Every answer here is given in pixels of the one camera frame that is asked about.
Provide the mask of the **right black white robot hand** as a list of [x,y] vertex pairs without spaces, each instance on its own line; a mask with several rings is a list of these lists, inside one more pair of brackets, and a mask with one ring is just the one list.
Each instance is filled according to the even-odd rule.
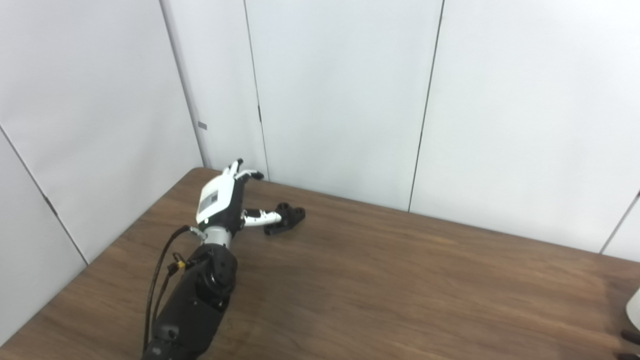
[[[640,345],[640,334],[638,332],[623,329],[621,331],[621,338],[631,344],[635,344],[636,346]],[[615,355],[615,358],[617,360],[639,360],[640,354],[631,352],[620,352]]]

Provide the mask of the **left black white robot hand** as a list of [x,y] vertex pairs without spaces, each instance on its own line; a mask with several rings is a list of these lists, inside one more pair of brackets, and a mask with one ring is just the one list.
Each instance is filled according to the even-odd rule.
[[258,170],[240,170],[242,163],[243,159],[238,158],[202,187],[196,213],[196,223],[202,232],[217,229],[234,237],[246,223],[254,227],[282,221],[282,215],[274,210],[247,210],[243,207],[247,182],[250,179],[262,180],[265,175]]

